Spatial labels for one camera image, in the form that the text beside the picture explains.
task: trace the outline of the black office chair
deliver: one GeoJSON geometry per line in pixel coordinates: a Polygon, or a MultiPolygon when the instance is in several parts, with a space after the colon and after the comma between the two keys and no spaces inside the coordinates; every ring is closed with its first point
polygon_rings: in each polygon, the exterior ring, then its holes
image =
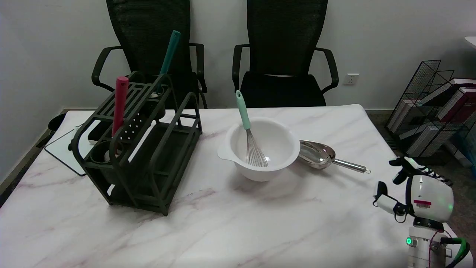
{"type": "Polygon", "coordinates": [[[240,89],[247,107],[326,106],[323,93],[339,84],[334,55],[316,48],[326,8],[327,0],[248,0],[249,44],[235,46],[233,54],[236,91],[241,52],[250,49],[240,89]],[[324,52],[329,64],[332,82],[323,90],[308,74],[314,51],[324,52]]]}
{"type": "MultiPolygon", "coordinates": [[[[111,92],[114,89],[99,81],[99,75],[111,50],[122,49],[131,71],[140,71],[144,77],[129,77],[133,82],[152,83],[160,73],[162,62],[173,30],[181,33],[168,74],[177,97],[178,105],[189,92],[200,94],[203,106],[207,92],[203,76],[203,44],[189,43],[190,2],[189,0],[106,0],[112,27],[120,46],[103,49],[92,73],[93,84],[111,92]],[[189,46],[197,50],[197,73],[192,71],[189,46]]],[[[167,98],[166,108],[175,107],[173,98],[167,98]]]]}

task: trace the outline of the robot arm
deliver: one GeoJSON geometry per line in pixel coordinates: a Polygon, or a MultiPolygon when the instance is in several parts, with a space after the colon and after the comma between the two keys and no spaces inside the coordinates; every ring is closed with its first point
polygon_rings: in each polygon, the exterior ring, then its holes
{"type": "Polygon", "coordinates": [[[458,237],[443,234],[443,223],[453,210],[452,182],[428,167],[421,166],[412,158],[399,157],[389,161],[402,169],[392,182],[399,185],[406,181],[405,203],[388,195],[387,185],[377,182],[374,190],[374,206],[397,216],[413,216],[414,222],[407,237],[408,267],[410,268],[454,268],[469,252],[469,244],[458,237]],[[448,244],[460,244],[458,254],[447,266],[448,244]]]}

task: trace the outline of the wall socket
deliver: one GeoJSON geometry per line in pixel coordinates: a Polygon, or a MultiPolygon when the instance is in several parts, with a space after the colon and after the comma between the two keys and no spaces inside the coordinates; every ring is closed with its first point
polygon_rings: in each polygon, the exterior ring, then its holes
{"type": "Polygon", "coordinates": [[[344,85],[355,85],[358,81],[358,73],[348,73],[344,79],[344,85]]]}

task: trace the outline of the red label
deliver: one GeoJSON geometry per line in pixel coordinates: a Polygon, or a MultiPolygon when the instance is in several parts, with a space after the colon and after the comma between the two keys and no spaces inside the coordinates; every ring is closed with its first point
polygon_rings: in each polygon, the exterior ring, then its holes
{"type": "Polygon", "coordinates": [[[423,201],[423,200],[413,200],[415,204],[423,204],[423,205],[431,205],[431,202],[423,201]]]}

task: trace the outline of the stainless steel scoop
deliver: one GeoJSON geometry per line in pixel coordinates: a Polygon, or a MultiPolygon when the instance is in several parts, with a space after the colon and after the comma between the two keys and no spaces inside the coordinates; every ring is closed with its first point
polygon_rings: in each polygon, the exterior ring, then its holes
{"type": "Polygon", "coordinates": [[[336,152],[334,149],[325,144],[302,140],[299,142],[301,143],[299,159],[308,166],[317,169],[324,169],[334,163],[360,173],[365,173],[365,171],[367,171],[367,168],[363,165],[357,165],[351,162],[336,159],[336,152]]]}

